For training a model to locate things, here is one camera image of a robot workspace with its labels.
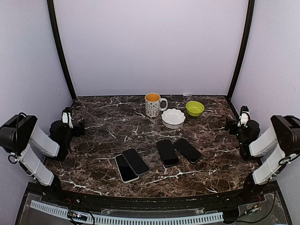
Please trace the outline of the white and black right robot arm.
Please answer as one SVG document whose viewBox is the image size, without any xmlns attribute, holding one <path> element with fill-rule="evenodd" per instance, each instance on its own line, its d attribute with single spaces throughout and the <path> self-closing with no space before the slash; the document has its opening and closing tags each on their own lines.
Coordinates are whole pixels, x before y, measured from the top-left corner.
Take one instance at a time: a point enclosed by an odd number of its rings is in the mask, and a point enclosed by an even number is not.
<svg viewBox="0 0 300 225">
<path fill-rule="evenodd" d="M 253 161 L 267 156 L 263 164 L 245 179 L 239 199 L 250 203 L 263 188 L 293 160 L 300 156 L 300 120 L 287 115 L 273 115 L 272 125 L 260 134 L 259 123 L 250 118 L 247 106 L 242 106 L 237 120 L 229 117 L 225 129 L 239 141 L 240 156 L 245 161 Z"/>
</svg>

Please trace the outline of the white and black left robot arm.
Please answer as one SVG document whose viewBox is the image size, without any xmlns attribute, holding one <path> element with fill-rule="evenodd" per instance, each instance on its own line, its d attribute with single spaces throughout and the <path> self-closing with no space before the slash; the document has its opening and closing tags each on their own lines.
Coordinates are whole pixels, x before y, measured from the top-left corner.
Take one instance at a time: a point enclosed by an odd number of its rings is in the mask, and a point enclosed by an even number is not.
<svg viewBox="0 0 300 225">
<path fill-rule="evenodd" d="M 85 121 L 72 123 L 72 114 L 64 112 L 62 119 L 53 122 L 47 135 L 38 125 L 34 115 L 19 113 L 0 127 L 0 145 L 9 154 L 12 164 L 19 164 L 38 183 L 49 188 L 48 197 L 55 204 L 66 201 L 60 179 L 42 162 L 42 157 L 64 161 L 71 153 L 71 141 L 85 134 Z"/>
</svg>

